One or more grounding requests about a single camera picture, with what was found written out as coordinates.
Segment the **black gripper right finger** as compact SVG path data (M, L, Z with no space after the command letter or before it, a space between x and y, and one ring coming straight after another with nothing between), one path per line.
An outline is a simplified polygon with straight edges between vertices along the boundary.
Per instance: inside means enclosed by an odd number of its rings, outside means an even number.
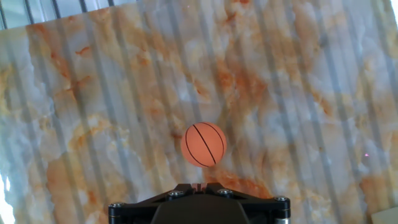
M238 202L250 221L255 220L256 215L264 215L264 223L291 224L290 199L286 196L259 198L228 189L217 182L198 184L198 193L225 197Z

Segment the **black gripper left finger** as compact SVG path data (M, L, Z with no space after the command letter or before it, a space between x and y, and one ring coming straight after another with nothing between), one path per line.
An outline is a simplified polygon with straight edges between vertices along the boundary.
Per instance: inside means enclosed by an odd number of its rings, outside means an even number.
M108 223L133 223L137 217L153 217L165 202L200 191L200 184L178 184L174 189L138 203L113 202L108 205Z

